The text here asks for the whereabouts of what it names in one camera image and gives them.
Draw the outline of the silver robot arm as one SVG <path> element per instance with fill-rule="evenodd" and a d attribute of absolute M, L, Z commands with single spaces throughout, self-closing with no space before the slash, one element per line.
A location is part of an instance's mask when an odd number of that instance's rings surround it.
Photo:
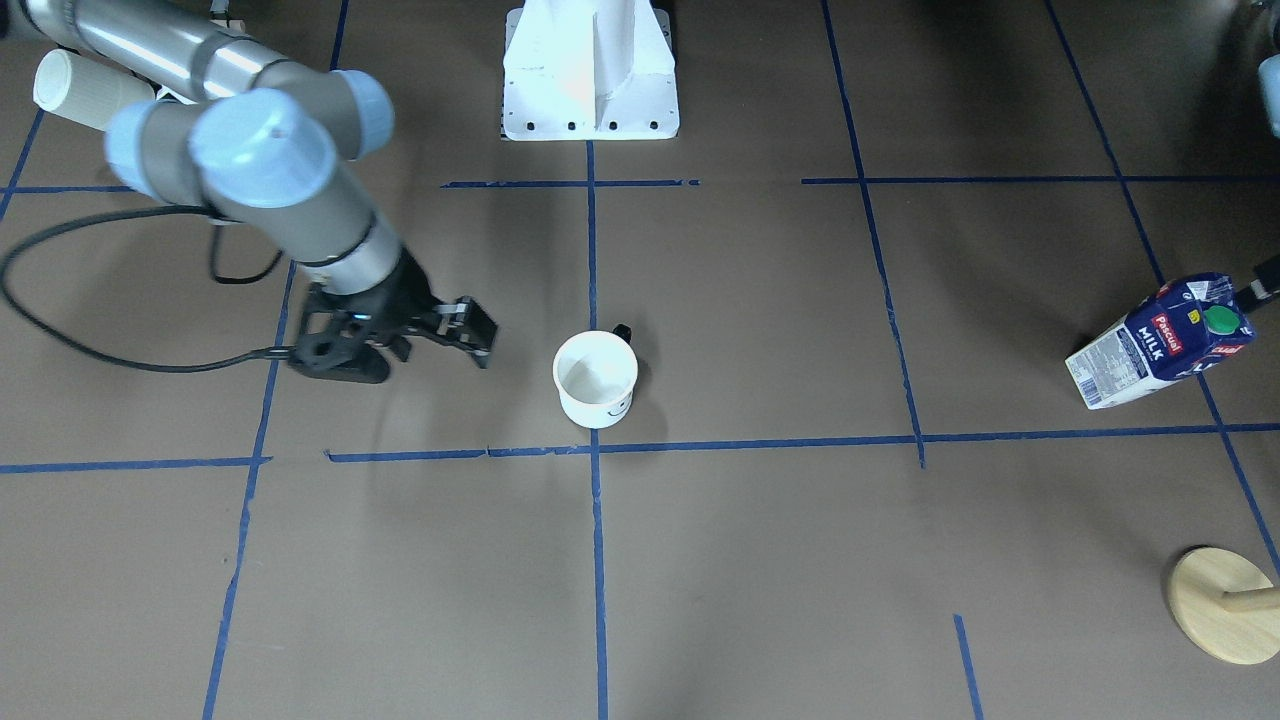
<path fill-rule="evenodd" d="M 445 302 L 348 163 L 384 147 L 396 114 L 358 70 L 314 70 L 168 1 L 5 1 L 4 38 L 58 45 L 33 96 L 104 133 L 115 176 L 155 208 L 86 217 L 20 241 L 91 225 L 197 215 L 269 237 L 311 283 L 297 336 L 202 370 L 283 360 L 326 380 L 376 384 L 422 337 L 490 361 L 497 324 L 475 299 Z"/>

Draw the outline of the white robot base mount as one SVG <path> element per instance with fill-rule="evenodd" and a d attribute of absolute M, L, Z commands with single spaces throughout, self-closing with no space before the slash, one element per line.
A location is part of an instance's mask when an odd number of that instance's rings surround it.
<path fill-rule="evenodd" d="M 506 15 L 502 136 L 659 141 L 681 123 L 671 1 L 525 1 Z"/>

